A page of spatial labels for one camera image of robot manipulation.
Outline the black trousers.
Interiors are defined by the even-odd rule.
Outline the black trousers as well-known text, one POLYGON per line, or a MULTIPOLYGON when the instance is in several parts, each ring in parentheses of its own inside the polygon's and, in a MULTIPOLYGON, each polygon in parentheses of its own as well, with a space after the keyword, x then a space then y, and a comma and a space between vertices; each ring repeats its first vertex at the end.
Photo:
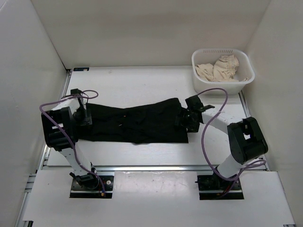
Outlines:
POLYGON ((77 126, 79 139, 88 141, 188 143, 187 130, 175 127, 181 109, 178 98, 150 105, 116 108, 87 104, 92 124, 77 126))

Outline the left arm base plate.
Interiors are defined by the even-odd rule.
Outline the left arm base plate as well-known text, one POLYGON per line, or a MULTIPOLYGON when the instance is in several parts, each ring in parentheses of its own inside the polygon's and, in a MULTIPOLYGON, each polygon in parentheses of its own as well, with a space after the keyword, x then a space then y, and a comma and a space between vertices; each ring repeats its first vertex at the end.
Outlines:
POLYGON ((113 195, 114 176, 99 175, 104 187, 99 182, 99 179, 94 175, 84 176, 83 179, 76 177, 73 172, 70 172, 73 178, 71 183, 70 198, 81 199, 111 199, 113 195))

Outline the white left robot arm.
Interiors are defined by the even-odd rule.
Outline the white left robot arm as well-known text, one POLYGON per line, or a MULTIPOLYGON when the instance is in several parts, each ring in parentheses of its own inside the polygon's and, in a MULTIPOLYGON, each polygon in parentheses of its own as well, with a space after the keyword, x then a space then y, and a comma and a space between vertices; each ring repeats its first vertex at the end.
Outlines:
POLYGON ((59 152, 73 168, 72 178, 90 190, 100 184, 93 164, 78 148, 77 127, 91 124, 87 109, 80 96, 66 97, 60 101, 39 106, 45 142, 59 152))

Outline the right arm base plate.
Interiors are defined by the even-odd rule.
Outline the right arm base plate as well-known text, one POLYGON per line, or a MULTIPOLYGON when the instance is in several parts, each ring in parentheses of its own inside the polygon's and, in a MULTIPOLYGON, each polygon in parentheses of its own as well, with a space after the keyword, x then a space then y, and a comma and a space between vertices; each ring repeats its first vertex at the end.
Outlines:
POLYGON ((239 179, 226 181, 216 174, 198 175, 195 183, 198 185, 201 201, 244 199, 239 179))

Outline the beige trousers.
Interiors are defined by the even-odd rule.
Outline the beige trousers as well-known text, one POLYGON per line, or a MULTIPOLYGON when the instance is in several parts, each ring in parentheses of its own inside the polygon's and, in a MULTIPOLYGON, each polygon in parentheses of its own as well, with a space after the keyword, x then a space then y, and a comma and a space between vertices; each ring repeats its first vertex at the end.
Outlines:
POLYGON ((238 82, 235 78, 240 63, 235 55, 222 55, 214 65, 198 64, 195 66, 198 76, 209 82, 238 82))

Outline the blue label sticker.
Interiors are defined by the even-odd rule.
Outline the blue label sticker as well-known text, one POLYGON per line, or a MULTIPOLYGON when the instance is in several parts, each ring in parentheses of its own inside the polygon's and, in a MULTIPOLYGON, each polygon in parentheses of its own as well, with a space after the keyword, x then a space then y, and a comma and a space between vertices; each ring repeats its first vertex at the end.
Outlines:
POLYGON ((89 71, 89 67, 76 67, 73 71, 89 71))

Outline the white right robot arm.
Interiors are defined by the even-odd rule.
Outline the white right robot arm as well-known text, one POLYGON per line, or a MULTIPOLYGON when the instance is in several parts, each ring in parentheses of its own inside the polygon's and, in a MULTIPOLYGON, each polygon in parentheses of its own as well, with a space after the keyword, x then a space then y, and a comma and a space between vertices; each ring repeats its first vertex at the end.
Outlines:
POLYGON ((200 124, 204 124, 201 135, 202 153, 209 167, 213 170, 213 185, 218 189, 225 188, 231 181, 238 180, 240 174, 246 170, 259 167, 265 163, 254 159, 268 152, 268 145, 253 117, 240 119, 213 109, 205 112, 182 110, 175 120, 175 126, 184 127, 188 132, 197 132, 200 124), (208 126, 228 135, 230 155, 217 167, 214 167, 206 153, 205 134, 208 126))

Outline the white plastic basket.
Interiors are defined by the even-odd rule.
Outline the white plastic basket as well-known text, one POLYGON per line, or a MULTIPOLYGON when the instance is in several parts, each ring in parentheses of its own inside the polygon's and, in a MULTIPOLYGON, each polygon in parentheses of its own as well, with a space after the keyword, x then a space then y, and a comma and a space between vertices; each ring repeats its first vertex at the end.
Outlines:
POLYGON ((255 79, 255 73, 250 64, 248 56, 237 49, 230 48, 206 48, 196 50, 191 57, 192 61, 192 83, 196 92, 202 92, 210 88, 223 88, 229 95, 236 95, 248 84, 252 83, 255 79), (200 64, 214 64, 223 55, 234 55, 240 63, 236 73, 235 82, 211 82, 202 79, 197 70, 196 66, 200 64))

